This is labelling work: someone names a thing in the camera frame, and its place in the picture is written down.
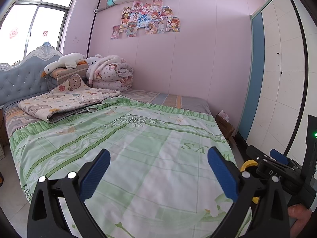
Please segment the person's right hand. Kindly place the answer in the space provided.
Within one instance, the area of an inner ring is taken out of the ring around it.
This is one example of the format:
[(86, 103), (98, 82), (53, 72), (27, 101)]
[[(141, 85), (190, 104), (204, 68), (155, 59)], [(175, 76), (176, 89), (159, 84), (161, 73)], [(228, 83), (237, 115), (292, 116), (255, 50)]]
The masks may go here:
[(290, 238), (297, 237), (309, 221), (312, 211), (302, 204), (292, 205), (288, 209), (288, 216), (296, 221), (290, 228)]

